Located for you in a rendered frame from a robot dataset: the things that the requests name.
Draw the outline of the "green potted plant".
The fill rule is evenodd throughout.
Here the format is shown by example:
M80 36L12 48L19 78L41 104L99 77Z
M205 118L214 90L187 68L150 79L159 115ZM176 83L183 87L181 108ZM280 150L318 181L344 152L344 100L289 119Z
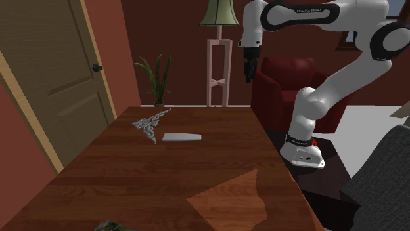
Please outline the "green potted plant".
M140 59L143 61L143 63L136 62L133 64L134 66L142 69L150 79L152 89L147 91L147 93L152 93L155 96L155 107L164 107L164 93L170 93L170 91L166 89L166 83L168 82L168 72L170 64L172 63L172 54L170 54L168 57L164 73L160 75L160 62L162 56L163 54L158 55L158 57L156 58L156 62L154 64L154 68L151 68L148 61L141 56Z

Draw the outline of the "grey flat remote control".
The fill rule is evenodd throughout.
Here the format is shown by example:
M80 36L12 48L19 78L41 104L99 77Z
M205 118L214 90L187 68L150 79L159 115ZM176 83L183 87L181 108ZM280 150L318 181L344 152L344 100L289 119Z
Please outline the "grey flat remote control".
M201 134L194 133L165 133L162 141L163 142L186 142L186 141L196 141L201 140Z

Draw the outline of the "silver ornate filigree ornament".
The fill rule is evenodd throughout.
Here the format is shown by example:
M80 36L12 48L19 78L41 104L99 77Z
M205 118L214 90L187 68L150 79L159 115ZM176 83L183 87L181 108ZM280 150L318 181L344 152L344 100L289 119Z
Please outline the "silver ornate filigree ornament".
M151 141L153 141L154 144L156 144L154 128L159 124L159 119L169 111L170 109L165 110L163 112L150 116L148 119L143 118L143 119L140 119L139 121L132 122L131 124L135 128L141 129L144 132L144 134L146 134L146 136Z

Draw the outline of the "dark robot stand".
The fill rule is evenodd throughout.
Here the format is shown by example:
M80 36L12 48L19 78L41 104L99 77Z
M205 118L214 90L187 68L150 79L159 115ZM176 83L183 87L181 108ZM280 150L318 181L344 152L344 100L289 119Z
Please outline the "dark robot stand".
M289 161L285 164L322 226L331 231L350 231L360 205L340 189L351 177L332 142L323 138L315 141L325 160L323 169L297 167Z

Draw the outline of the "brown wooden table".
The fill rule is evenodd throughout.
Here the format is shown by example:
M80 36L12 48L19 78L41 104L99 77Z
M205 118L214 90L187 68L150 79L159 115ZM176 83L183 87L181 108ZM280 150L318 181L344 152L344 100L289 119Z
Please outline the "brown wooden table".
M324 231L250 108L128 108L0 231ZM165 133L202 139L163 142Z

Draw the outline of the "dark grey sofa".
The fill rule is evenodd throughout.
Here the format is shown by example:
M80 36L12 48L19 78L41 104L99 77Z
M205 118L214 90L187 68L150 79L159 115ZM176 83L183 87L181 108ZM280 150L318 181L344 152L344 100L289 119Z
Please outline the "dark grey sofa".
M393 127L341 188L360 204L350 231L410 231L410 127Z

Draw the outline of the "brown wooden door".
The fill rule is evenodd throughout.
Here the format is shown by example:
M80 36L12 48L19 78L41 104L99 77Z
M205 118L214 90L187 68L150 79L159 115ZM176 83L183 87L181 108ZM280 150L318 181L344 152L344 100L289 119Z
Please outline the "brown wooden door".
M56 171L116 119L85 0L0 0L0 79Z

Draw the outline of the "dark green mottled object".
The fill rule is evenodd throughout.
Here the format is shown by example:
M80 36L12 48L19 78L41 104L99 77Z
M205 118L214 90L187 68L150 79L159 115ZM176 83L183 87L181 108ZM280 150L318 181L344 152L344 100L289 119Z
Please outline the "dark green mottled object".
M127 228L121 224L117 224L112 220L106 220L99 225L97 225L93 231L137 231L134 229Z

